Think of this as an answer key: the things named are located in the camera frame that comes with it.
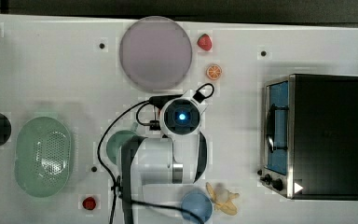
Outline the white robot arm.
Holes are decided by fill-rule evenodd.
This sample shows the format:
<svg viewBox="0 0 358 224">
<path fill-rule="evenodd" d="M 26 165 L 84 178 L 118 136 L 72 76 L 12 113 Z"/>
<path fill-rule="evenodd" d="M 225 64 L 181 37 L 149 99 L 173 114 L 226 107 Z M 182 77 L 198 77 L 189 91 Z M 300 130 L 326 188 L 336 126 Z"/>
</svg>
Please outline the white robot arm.
<svg viewBox="0 0 358 224">
<path fill-rule="evenodd" d="M 160 138 L 134 135 L 118 153 L 125 224 L 135 224 L 137 205 L 144 203 L 143 186 L 193 184 L 207 166 L 208 148 L 200 131 L 207 97 L 200 91 L 153 96 L 148 103 L 160 110 Z"/>
</svg>

